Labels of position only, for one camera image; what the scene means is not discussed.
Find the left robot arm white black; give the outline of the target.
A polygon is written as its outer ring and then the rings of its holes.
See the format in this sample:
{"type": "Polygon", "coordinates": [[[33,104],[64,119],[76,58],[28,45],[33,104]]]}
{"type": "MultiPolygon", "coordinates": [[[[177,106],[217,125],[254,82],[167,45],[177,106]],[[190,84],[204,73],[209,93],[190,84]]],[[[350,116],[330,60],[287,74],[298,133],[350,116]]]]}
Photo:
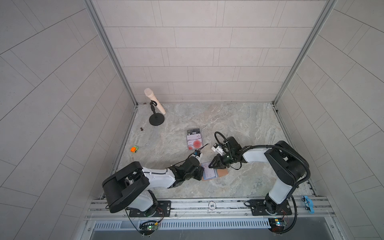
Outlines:
{"type": "Polygon", "coordinates": [[[132,162],[105,179],[102,188],[112,214],[129,208],[150,217],[159,206],[153,188],[172,189],[190,179],[200,181],[203,173],[204,168],[195,156],[189,156],[180,166],[164,170],[148,169],[139,162],[132,162]]]}

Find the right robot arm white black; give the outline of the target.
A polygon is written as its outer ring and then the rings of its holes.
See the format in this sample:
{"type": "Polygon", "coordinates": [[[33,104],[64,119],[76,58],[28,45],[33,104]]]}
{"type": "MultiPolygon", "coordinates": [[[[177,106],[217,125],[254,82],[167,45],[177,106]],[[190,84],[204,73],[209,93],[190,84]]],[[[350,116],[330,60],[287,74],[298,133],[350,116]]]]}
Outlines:
{"type": "Polygon", "coordinates": [[[283,212],[293,192],[311,177],[309,163],[288,143],[279,141],[274,145],[241,147],[235,138],[230,137],[223,144],[212,147],[217,155],[209,164],[210,169],[226,169],[232,164],[263,162],[269,163],[277,175],[277,180],[259,205],[263,215],[276,215],[283,212]]]}

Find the pink leather card wallet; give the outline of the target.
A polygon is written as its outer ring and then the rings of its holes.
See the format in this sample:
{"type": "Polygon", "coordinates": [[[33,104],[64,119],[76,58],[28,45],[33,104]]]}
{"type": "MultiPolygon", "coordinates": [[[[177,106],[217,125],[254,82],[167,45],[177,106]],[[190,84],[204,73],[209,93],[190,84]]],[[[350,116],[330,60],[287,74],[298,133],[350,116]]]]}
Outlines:
{"type": "Polygon", "coordinates": [[[219,175],[218,178],[223,177],[223,176],[228,174],[228,170],[227,169],[216,169],[216,170],[217,170],[218,175],[219,175]]]}

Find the clear acrylic card holder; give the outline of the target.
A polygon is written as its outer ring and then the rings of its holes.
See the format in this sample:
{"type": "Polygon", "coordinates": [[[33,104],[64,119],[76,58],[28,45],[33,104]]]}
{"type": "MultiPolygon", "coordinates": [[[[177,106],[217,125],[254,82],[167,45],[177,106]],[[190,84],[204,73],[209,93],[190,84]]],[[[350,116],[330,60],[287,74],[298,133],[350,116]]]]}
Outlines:
{"type": "Polygon", "coordinates": [[[203,146],[201,130],[199,128],[187,130],[187,147],[189,150],[200,149],[203,146]]]}

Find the pink floral card from wallet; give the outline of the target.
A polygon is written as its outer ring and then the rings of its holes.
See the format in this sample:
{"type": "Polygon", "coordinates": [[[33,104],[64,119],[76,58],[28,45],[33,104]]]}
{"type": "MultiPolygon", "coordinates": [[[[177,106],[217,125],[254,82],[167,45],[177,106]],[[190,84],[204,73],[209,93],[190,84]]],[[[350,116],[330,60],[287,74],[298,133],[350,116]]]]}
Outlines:
{"type": "Polygon", "coordinates": [[[201,166],[204,169],[203,172],[203,181],[208,181],[212,179],[216,179],[219,177],[218,172],[216,169],[209,168],[209,163],[201,163],[201,166]]]}

